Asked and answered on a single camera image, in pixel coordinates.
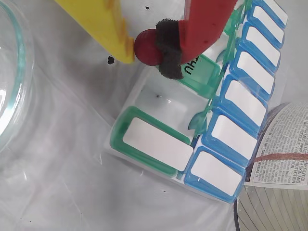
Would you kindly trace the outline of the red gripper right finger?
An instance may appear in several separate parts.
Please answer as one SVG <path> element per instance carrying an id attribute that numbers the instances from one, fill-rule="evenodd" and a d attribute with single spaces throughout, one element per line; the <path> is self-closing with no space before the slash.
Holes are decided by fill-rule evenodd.
<path id="1" fill-rule="evenodd" d="M 158 22 L 159 72 L 169 79 L 182 79 L 181 64 L 192 61 L 219 39 L 235 4 L 234 0 L 187 0 L 183 20 Z"/>

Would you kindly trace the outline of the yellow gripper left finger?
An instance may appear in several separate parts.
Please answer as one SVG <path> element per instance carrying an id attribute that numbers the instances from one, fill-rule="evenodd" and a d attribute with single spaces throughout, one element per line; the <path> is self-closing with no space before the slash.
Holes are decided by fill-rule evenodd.
<path id="1" fill-rule="evenodd" d="M 119 0 L 57 0 L 89 35 L 117 60 L 134 62 L 134 39 L 129 36 Z"/>

